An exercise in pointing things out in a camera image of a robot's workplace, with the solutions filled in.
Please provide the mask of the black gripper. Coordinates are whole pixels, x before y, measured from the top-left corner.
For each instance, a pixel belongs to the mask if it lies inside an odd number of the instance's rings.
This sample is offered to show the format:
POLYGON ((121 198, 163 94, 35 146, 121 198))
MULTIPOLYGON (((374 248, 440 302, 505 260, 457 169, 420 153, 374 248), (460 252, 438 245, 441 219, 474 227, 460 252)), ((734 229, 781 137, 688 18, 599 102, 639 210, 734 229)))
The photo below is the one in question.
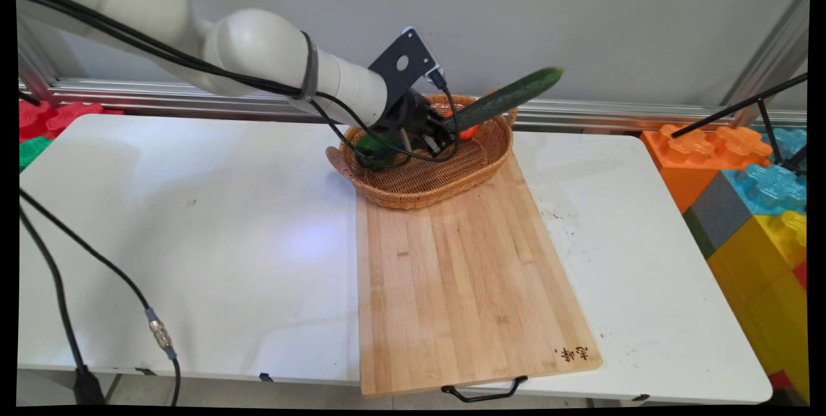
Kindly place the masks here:
POLYGON ((400 135, 402 129, 411 141, 423 137, 428 154, 442 154, 456 143, 457 122, 452 110, 448 115, 431 107, 431 102, 415 90, 407 90, 376 122, 381 135, 400 135))

